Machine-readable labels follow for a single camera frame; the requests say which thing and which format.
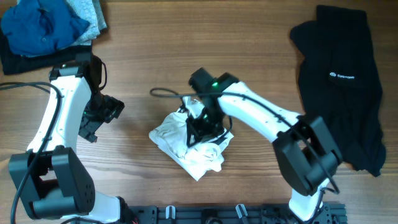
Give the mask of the white t-shirt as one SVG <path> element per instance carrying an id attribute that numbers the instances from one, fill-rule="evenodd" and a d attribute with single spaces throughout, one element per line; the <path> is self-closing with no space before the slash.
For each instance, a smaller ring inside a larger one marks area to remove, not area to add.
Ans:
<path id="1" fill-rule="evenodd" d="M 203 108 L 203 103 L 185 96 L 182 106 L 166 116 L 163 123 L 149 133 L 150 140 L 196 181 L 209 170 L 221 170 L 221 164 L 224 162 L 222 152 L 234 138 L 230 131 L 224 129 L 215 138 L 188 146 L 186 120 L 190 115 L 197 118 Z"/>

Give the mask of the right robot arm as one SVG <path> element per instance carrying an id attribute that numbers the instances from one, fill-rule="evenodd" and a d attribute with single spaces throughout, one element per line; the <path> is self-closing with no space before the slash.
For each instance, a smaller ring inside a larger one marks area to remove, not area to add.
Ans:
<path id="1" fill-rule="evenodd" d="M 289 210 L 301 223 L 318 223 L 326 209 L 325 192 L 340 192 L 333 175 L 342 162 L 323 118 L 285 110 L 229 73 L 214 78 L 200 68 L 188 83 L 204 107 L 198 114 L 189 112 L 187 146 L 225 137 L 225 116 L 246 123 L 273 145 L 280 172 L 292 188 Z"/>

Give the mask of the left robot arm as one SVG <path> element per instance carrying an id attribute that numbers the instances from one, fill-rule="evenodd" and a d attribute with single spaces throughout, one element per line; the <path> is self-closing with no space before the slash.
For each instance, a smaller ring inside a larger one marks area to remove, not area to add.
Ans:
<path id="1" fill-rule="evenodd" d="M 117 118 L 124 103 L 102 94 L 106 66 L 90 52 L 53 67 L 44 117 L 26 152 L 11 156 L 8 168 L 16 186 L 12 207 L 23 204 L 33 220 L 64 223 L 137 223 L 121 197 L 98 192 L 76 154 L 78 138 L 95 142 L 96 130 Z"/>

